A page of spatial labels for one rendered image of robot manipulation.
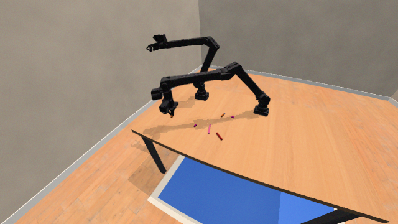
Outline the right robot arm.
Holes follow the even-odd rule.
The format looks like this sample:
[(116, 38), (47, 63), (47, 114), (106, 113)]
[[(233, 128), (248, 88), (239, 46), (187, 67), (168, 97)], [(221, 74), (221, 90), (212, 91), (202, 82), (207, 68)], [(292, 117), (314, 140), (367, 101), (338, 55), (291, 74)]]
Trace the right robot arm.
[[(170, 49), (170, 48), (174, 48), (174, 47), (183, 47), (183, 46), (189, 46), (189, 45), (203, 45), (203, 44), (208, 46), (209, 51), (206, 55), (205, 61), (203, 63), (203, 66), (202, 66), (200, 72), (208, 71), (208, 69), (211, 65), (211, 62), (215, 56), (215, 53), (217, 52), (217, 50), (220, 47), (211, 36), (198, 37), (198, 38), (192, 38), (192, 39), (175, 40), (175, 41), (169, 41), (169, 42), (167, 41), (165, 34), (154, 35), (153, 38), (156, 41), (156, 43), (154, 43), (154, 47), (159, 46), (160, 49)], [(195, 93), (195, 96), (206, 98), (209, 95), (209, 92), (206, 92), (206, 90), (205, 90), (204, 82), (193, 83), (193, 86), (198, 89), (197, 92)]]

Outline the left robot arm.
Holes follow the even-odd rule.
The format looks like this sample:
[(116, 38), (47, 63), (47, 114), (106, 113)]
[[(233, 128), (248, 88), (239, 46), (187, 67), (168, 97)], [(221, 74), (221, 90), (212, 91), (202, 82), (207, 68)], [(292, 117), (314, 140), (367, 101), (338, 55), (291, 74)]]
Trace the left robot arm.
[(223, 68), (217, 68), (216, 70), (212, 71), (163, 77), (160, 81), (160, 87), (152, 89), (151, 97), (152, 100), (161, 100), (164, 96), (162, 103), (159, 106), (159, 109), (160, 112), (162, 112), (163, 114), (167, 114), (169, 108), (173, 108), (174, 106), (174, 99), (171, 99), (172, 88), (180, 85), (188, 85), (192, 83), (207, 82), (212, 80), (230, 80), (235, 74), (255, 94), (255, 97), (257, 98), (256, 100), (258, 100), (259, 104), (255, 106), (254, 112), (268, 115), (269, 108), (267, 107), (267, 105), (271, 100), (270, 97), (268, 97), (256, 85), (252, 78), (243, 70), (242, 66), (237, 62), (233, 62)]

